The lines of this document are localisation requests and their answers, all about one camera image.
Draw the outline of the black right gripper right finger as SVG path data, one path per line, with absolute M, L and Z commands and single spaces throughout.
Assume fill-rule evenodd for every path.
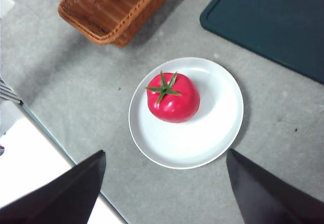
M 226 158 L 245 223 L 323 223 L 323 202 L 289 185 L 234 149 Z

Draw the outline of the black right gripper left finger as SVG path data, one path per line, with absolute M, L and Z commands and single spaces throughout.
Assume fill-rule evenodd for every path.
M 47 185 L 1 209 L 1 223 L 87 223 L 106 168 L 100 150 Z

